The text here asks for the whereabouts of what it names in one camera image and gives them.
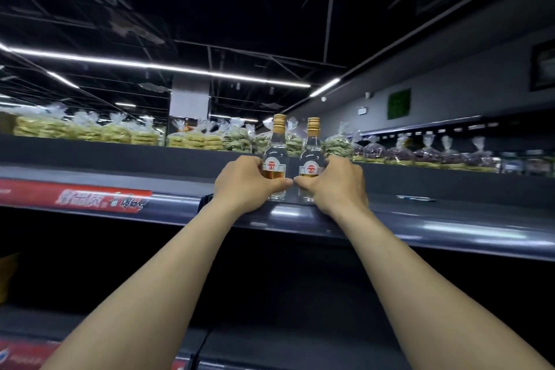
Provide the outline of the person's left hand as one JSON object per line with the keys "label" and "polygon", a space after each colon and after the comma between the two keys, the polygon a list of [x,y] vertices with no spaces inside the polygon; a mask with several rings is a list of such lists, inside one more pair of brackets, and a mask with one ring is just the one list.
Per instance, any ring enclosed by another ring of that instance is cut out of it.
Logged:
{"label": "person's left hand", "polygon": [[269,198],[260,193],[261,164],[255,156],[227,163],[215,181],[213,202],[235,217],[261,207]]}

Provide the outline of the person's right hand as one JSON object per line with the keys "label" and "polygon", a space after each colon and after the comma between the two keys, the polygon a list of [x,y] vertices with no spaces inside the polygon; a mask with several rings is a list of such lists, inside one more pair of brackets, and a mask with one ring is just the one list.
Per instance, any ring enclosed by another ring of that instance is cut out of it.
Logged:
{"label": "person's right hand", "polygon": [[368,209],[364,171],[348,158],[329,156],[322,172],[322,198],[314,198],[321,212],[337,218],[341,213],[351,214]]}

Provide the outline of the clear bottle with gold cap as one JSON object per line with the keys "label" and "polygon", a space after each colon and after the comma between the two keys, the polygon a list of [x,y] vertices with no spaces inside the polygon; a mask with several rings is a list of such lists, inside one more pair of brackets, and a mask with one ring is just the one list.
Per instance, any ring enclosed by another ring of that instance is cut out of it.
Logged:
{"label": "clear bottle with gold cap", "polygon": [[326,158],[323,153],[320,139],[320,119],[308,118],[307,139],[304,151],[300,156],[298,175],[301,177],[318,177],[326,167]]}
{"label": "clear bottle with gold cap", "polygon": [[286,149],[286,124],[286,115],[274,115],[271,139],[264,152],[261,164],[261,174],[267,179],[274,180],[286,177],[289,161]]}

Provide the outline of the person's right forearm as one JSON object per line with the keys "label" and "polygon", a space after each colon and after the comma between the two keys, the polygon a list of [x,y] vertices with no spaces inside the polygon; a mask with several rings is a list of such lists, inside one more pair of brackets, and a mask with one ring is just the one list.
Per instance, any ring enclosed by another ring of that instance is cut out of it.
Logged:
{"label": "person's right forearm", "polygon": [[355,248],[413,370],[555,370],[364,205],[328,213]]}

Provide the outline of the person's left forearm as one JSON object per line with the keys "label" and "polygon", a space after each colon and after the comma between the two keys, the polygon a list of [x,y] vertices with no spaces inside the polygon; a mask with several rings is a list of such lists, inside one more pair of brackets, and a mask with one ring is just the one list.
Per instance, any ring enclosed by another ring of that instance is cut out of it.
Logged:
{"label": "person's left forearm", "polygon": [[40,370],[171,370],[218,250],[244,211],[213,199],[109,295]]}

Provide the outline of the short ceiling light strip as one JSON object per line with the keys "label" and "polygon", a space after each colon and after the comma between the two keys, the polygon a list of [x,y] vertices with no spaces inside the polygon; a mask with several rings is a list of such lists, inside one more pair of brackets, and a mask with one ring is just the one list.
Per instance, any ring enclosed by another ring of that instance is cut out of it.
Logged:
{"label": "short ceiling light strip", "polygon": [[314,98],[314,97],[320,96],[321,94],[325,93],[327,90],[332,88],[333,86],[337,85],[340,81],[341,81],[340,78],[335,78],[330,80],[329,82],[327,82],[326,84],[318,88],[317,90],[310,93],[309,97]]}

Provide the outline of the row of purple noodle bags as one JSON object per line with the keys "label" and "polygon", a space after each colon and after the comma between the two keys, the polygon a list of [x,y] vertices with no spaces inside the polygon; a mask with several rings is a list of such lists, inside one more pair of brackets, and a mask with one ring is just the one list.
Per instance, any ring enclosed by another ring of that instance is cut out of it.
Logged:
{"label": "row of purple noodle bags", "polygon": [[435,134],[427,132],[422,136],[423,146],[415,151],[409,149],[408,134],[399,134],[396,144],[386,148],[380,144],[378,135],[367,138],[366,145],[360,145],[353,139],[354,155],[356,162],[387,164],[397,166],[418,166],[428,169],[445,169],[451,171],[475,171],[484,173],[498,173],[500,159],[492,151],[485,148],[485,137],[474,136],[471,143],[472,152],[459,152],[453,148],[454,139],[449,135],[441,137],[442,150],[433,146]]}

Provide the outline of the white pillar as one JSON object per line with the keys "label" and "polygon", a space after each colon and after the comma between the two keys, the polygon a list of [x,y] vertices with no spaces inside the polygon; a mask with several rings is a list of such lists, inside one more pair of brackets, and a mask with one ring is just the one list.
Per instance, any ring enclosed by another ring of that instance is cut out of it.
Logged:
{"label": "white pillar", "polygon": [[204,120],[210,106],[210,81],[175,74],[170,91],[169,115],[172,117]]}

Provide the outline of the dark grey store shelf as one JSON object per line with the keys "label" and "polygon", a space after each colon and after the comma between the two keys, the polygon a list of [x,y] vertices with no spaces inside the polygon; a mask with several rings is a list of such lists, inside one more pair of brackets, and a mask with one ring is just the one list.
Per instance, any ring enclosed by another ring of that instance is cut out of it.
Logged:
{"label": "dark grey store shelf", "polygon": [[[139,213],[19,208],[184,225],[209,202],[216,177],[238,156],[0,135],[0,178],[152,191]],[[371,211],[410,246],[555,262],[555,179],[375,164],[362,168]]]}

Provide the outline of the dark grey lower shelf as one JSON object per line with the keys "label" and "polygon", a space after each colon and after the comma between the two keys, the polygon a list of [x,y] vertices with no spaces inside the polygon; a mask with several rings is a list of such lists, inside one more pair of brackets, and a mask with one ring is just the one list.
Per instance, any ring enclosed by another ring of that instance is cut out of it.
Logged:
{"label": "dark grey lower shelf", "polygon": [[[79,314],[0,306],[0,338],[62,341]],[[189,329],[170,370],[411,370],[395,345],[340,341],[247,327]]]}

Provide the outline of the long ceiling light strip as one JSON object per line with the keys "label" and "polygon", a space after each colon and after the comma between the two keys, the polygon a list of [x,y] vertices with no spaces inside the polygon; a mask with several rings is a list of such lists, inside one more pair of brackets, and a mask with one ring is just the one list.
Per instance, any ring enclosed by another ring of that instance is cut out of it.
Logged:
{"label": "long ceiling light strip", "polygon": [[173,66],[173,65],[163,65],[135,60],[122,60],[118,58],[107,58],[107,57],[95,57],[95,56],[83,56],[75,53],[66,53],[59,51],[45,51],[45,50],[35,50],[35,49],[24,49],[15,46],[5,45],[0,41],[0,51],[13,53],[24,56],[32,56],[36,58],[49,58],[55,60],[71,61],[71,62],[82,62],[87,64],[97,64],[97,65],[108,65],[117,67],[128,67],[134,69],[144,69],[144,70],[154,70],[154,71],[164,71],[164,72],[176,72],[185,73],[197,76],[206,76],[215,79],[229,79],[232,81],[244,81],[252,82],[257,84],[269,84],[285,87],[294,88],[310,88],[310,84],[305,84],[300,81],[286,81],[279,79],[263,79],[254,76],[239,75],[235,73],[224,73],[215,72],[210,70],[201,70],[191,67],[183,66]]}

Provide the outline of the row of yellow noodle bags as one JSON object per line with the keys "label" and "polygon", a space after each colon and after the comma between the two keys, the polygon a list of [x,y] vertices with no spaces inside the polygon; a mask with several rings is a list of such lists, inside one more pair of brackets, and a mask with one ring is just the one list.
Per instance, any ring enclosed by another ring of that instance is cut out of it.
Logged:
{"label": "row of yellow noodle bags", "polygon": [[205,135],[200,125],[187,126],[183,120],[175,120],[176,132],[162,141],[165,134],[154,127],[151,117],[136,121],[128,119],[125,113],[116,112],[102,120],[95,111],[68,114],[67,109],[60,103],[24,106],[0,102],[0,134],[183,149],[204,149],[208,141],[212,143],[211,149],[217,150],[215,136]]}

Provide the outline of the red shelf edge banner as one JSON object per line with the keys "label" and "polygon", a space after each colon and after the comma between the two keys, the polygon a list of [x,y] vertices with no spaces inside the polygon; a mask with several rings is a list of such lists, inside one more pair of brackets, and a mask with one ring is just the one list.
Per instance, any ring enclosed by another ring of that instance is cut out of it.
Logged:
{"label": "red shelf edge banner", "polygon": [[152,191],[0,178],[0,206],[139,213]]}

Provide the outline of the red lower shelf banner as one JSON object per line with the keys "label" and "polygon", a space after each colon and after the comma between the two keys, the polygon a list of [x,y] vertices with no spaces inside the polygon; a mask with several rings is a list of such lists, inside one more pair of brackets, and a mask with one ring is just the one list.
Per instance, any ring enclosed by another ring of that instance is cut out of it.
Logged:
{"label": "red lower shelf banner", "polygon": [[0,338],[0,370],[40,370],[59,342]]}

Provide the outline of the green wall sign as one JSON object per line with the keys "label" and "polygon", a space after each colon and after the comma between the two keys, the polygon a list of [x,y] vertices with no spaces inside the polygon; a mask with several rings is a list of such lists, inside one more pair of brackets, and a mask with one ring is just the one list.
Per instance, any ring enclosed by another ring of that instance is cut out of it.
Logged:
{"label": "green wall sign", "polygon": [[411,88],[390,93],[387,99],[387,119],[396,120],[407,117],[411,111],[411,96]]}

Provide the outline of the dark wall shelving unit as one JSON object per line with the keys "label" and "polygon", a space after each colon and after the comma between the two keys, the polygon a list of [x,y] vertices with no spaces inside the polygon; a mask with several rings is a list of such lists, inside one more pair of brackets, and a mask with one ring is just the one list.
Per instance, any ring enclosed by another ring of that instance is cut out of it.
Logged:
{"label": "dark wall shelving unit", "polygon": [[454,139],[453,148],[472,152],[471,139],[485,137],[485,148],[499,158],[499,172],[506,175],[555,178],[555,106],[546,109],[516,111],[496,116],[470,116],[461,119],[431,122],[421,125],[357,132],[353,136],[364,146],[367,138],[378,135],[379,143],[393,147],[399,134],[408,134],[409,149],[423,146],[422,136],[435,134],[433,146],[442,150],[441,137]]}

